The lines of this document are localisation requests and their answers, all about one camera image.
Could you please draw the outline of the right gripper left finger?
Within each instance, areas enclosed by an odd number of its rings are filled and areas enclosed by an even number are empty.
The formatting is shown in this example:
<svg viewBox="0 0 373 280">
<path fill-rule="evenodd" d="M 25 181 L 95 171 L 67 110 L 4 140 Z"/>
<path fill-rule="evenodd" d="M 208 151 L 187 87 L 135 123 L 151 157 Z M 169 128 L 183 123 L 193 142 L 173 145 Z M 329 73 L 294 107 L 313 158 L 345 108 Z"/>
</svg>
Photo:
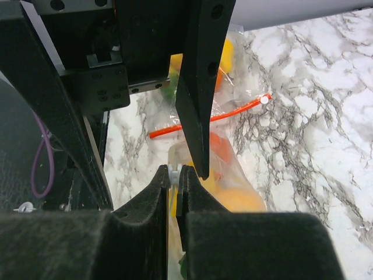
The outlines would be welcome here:
<svg viewBox="0 0 373 280">
<path fill-rule="evenodd" d="M 2 279 L 166 279 L 167 166 L 114 212 L 1 213 Z"/>
</svg>

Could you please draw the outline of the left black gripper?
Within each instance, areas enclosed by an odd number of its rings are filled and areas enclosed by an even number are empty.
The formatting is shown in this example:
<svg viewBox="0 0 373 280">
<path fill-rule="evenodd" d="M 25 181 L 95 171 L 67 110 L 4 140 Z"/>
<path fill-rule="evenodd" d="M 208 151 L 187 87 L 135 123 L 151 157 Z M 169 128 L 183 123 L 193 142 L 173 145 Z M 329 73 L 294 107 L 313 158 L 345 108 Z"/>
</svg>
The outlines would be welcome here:
<svg viewBox="0 0 373 280">
<path fill-rule="evenodd" d="M 162 86 L 183 52 L 175 108 L 209 177 L 214 89 L 235 1 L 1 2 L 1 72 L 52 132 L 101 210 L 113 204 L 89 122 Z"/>
</svg>

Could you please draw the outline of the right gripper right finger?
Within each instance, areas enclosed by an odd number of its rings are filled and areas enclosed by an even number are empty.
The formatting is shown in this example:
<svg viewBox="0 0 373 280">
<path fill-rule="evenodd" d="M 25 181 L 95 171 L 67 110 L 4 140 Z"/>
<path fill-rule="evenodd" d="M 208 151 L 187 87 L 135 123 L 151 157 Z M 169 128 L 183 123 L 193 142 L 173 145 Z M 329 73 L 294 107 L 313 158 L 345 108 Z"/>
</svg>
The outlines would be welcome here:
<svg viewBox="0 0 373 280">
<path fill-rule="evenodd" d="M 300 212 L 232 213 L 181 169 L 177 222 L 188 279 L 343 279 L 329 234 Z"/>
</svg>

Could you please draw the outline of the yellow orange peach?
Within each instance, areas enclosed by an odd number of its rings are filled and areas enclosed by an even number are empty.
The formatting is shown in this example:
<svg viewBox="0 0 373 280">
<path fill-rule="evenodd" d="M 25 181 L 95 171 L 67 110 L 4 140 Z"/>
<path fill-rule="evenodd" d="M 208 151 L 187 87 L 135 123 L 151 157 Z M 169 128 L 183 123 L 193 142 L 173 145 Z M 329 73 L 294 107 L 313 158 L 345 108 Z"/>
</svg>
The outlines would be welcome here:
<svg viewBox="0 0 373 280">
<path fill-rule="evenodd" d="M 230 212 L 266 212 L 267 208 L 256 191 L 242 188 L 223 189 L 216 193 L 216 199 Z"/>
</svg>

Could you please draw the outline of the clear zip bag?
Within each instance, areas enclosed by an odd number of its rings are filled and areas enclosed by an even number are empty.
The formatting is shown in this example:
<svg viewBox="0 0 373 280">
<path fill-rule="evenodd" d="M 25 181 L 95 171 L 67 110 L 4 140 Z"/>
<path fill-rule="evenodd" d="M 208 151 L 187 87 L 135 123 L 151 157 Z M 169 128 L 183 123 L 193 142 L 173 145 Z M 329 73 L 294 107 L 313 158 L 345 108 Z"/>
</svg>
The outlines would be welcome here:
<svg viewBox="0 0 373 280">
<path fill-rule="evenodd" d="M 216 76 L 211 122 L 268 104 L 272 99 L 271 94 L 261 90 L 255 78 L 249 74 L 244 58 L 244 44 L 244 28 L 230 24 Z M 155 110 L 155 119 L 149 124 L 151 139 L 182 130 L 175 108 L 181 62 L 182 54 L 171 56 L 168 75 L 170 83 L 167 87 L 159 88 L 158 96 L 153 94 L 153 100 L 160 108 Z"/>
<path fill-rule="evenodd" d="M 212 132 L 228 140 L 227 135 L 223 131 L 214 130 Z M 199 181 L 214 198 L 216 198 L 216 193 L 223 189 L 242 188 L 256 191 L 245 176 L 232 145 L 231 155 L 232 160 L 228 164 L 221 160 L 210 148 L 209 178 L 206 180 L 200 178 Z M 185 252 L 183 252 L 181 246 L 177 218 L 171 217 L 169 213 L 168 225 L 168 279 L 183 279 L 180 274 L 180 265 L 178 262 Z"/>
</svg>

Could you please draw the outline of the yellow apple with stem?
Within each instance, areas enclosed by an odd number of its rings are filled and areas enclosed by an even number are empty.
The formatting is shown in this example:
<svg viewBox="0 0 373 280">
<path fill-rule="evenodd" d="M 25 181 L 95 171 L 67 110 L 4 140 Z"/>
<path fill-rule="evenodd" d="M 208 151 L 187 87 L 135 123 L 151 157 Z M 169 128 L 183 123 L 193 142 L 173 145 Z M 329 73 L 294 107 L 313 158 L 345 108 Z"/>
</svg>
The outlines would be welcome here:
<svg viewBox="0 0 373 280">
<path fill-rule="evenodd" d="M 229 73 L 233 68 L 234 45 L 229 39 L 225 39 L 223 51 L 218 73 L 224 75 Z M 170 73 L 176 74 L 180 72 L 183 55 L 174 54 L 170 60 Z"/>
</svg>

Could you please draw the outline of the clear zip top bag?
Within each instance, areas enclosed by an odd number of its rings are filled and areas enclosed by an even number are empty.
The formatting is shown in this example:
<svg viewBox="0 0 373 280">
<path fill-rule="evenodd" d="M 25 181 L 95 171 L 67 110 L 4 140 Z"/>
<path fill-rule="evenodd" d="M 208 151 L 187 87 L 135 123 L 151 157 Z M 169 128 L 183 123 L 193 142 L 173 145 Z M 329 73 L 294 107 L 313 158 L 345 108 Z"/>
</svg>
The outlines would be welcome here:
<svg viewBox="0 0 373 280">
<path fill-rule="evenodd" d="M 230 24 L 216 76 L 211 122 L 268 104 L 272 99 L 271 94 L 261 90 L 255 78 L 249 74 L 244 58 L 244 44 L 244 28 Z M 155 119 L 149 124 L 151 139 L 182 130 L 175 108 L 181 62 L 182 54 L 171 56 L 168 75 L 170 83 L 167 87 L 159 88 L 158 96 L 153 94 L 153 100 L 160 108 L 155 110 Z"/>
</svg>

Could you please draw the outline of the green avocado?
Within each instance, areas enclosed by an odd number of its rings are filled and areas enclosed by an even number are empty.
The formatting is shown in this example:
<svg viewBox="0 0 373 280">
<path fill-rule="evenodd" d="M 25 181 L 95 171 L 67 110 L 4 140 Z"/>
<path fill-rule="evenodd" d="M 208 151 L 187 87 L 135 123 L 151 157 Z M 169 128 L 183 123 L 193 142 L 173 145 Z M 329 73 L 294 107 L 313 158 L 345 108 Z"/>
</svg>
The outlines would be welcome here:
<svg viewBox="0 0 373 280">
<path fill-rule="evenodd" d="M 187 276 L 187 255 L 186 253 L 183 254 L 183 256 L 181 257 L 178 263 L 180 265 L 180 274 L 183 280 L 187 280 L 188 276 Z"/>
</svg>

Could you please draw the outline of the green yellow mango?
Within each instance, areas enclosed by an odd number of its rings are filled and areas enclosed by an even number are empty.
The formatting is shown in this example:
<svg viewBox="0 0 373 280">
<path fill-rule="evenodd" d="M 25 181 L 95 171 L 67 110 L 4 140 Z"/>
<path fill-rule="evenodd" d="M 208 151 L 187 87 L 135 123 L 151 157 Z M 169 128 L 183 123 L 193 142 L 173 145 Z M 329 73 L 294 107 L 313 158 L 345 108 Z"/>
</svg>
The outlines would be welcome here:
<svg viewBox="0 0 373 280">
<path fill-rule="evenodd" d="M 161 90 L 164 99 L 173 103 L 175 101 L 179 75 L 177 72 L 170 74 L 170 84 Z"/>
</svg>

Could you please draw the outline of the yellow bell pepper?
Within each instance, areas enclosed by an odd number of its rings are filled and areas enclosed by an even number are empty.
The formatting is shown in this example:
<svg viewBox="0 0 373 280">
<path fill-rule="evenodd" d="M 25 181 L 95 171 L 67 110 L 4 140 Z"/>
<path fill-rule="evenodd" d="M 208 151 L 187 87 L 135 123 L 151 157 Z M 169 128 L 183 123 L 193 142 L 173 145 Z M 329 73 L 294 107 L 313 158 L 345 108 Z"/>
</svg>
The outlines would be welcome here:
<svg viewBox="0 0 373 280">
<path fill-rule="evenodd" d="M 180 172 L 184 165 L 191 166 L 195 169 L 192 159 L 168 159 L 168 176 L 170 179 L 170 188 L 168 195 L 168 212 L 171 217 L 177 214 L 177 195 L 180 180 Z"/>
</svg>

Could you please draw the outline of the bumpy red orange tangerine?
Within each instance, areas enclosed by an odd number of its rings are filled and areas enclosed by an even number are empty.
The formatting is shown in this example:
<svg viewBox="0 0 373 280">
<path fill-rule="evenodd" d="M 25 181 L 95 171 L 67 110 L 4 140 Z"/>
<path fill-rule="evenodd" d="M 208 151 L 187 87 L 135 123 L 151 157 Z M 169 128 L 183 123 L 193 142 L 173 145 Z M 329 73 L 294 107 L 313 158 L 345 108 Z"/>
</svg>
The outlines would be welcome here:
<svg viewBox="0 0 373 280">
<path fill-rule="evenodd" d="M 215 132 L 210 133 L 210 148 L 224 162 L 231 163 L 231 144 L 229 140 L 219 136 Z"/>
</svg>

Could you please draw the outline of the orange tomato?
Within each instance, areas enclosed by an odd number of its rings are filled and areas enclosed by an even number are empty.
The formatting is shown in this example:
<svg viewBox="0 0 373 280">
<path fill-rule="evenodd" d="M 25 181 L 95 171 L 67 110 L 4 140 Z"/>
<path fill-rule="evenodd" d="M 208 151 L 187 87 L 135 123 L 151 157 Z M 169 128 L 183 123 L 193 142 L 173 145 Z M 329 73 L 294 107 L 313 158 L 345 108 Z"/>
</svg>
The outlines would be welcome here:
<svg viewBox="0 0 373 280">
<path fill-rule="evenodd" d="M 220 89 L 223 78 L 224 78 L 224 72 L 222 71 L 221 68 L 219 68 L 217 76 L 216 76 L 216 84 L 214 88 L 215 92 L 217 92 Z"/>
</svg>

